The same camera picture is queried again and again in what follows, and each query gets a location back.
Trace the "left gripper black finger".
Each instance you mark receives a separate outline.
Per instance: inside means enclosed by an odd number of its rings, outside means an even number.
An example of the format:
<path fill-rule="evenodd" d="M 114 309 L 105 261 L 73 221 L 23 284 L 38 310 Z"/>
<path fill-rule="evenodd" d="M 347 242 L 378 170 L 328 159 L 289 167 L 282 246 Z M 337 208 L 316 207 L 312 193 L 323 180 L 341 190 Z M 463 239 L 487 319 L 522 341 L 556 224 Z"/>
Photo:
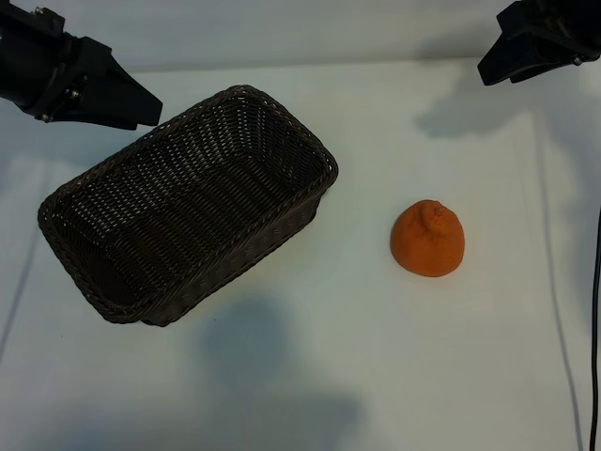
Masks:
<path fill-rule="evenodd" d="M 77 83 L 73 88 L 107 101 L 110 109 L 136 121 L 138 126 L 156 126 L 162 102 L 116 62 L 111 48 L 91 38 L 81 38 L 79 44 Z"/>
<path fill-rule="evenodd" d="M 67 89 L 51 104 L 50 122 L 81 122 L 122 130 L 135 130 L 138 123 L 109 108 L 109 103 L 82 88 Z"/>

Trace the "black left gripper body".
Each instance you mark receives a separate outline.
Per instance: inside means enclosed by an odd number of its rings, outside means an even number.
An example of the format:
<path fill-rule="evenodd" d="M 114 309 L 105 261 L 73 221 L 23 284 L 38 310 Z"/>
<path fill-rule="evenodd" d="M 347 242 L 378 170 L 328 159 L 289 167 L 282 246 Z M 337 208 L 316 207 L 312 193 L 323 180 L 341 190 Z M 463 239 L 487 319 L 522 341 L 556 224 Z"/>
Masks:
<path fill-rule="evenodd" d="M 87 122 L 81 100 L 71 93 L 84 85 L 84 76 L 69 78 L 88 38 L 62 33 L 49 38 L 32 29 L 1 25 L 1 97 L 43 122 Z"/>

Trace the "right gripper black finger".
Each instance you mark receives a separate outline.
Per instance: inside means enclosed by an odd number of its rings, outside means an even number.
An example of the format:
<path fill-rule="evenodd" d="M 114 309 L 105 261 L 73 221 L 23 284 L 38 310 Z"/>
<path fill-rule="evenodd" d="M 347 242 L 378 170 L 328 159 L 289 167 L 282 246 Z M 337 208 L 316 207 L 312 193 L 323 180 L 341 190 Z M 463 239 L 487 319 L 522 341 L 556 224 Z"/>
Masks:
<path fill-rule="evenodd" d="M 493 86 L 509 80 L 524 67 L 569 57 L 571 54 L 565 48 L 545 39 L 528 34 L 510 39 L 501 35 L 478 63 L 477 69 L 484 85 Z"/>
<path fill-rule="evenodd" d="M 566 66 L 580 66 L 581 64 L 582 56 L 577 54 L 560 61 L 537 63 L 524 67 L 523 69 L 520 69 L 516 73 L 512 74 L 509 77 L 509 80 L 512 84 L 517 84 L 552 70 L 560 69 Z"/>

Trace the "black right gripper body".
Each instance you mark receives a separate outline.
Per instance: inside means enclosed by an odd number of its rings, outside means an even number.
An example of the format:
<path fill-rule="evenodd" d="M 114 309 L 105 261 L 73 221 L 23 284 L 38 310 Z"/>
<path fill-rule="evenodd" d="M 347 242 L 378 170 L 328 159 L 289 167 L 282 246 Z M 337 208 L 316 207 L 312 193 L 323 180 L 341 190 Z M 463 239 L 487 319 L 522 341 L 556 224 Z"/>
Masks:
<path fill-rule="evenodd" d="M 600 56 L 600 2 L 514 1 L 497 15 L 501 32 L 557 44 L 586 60 Z"/>

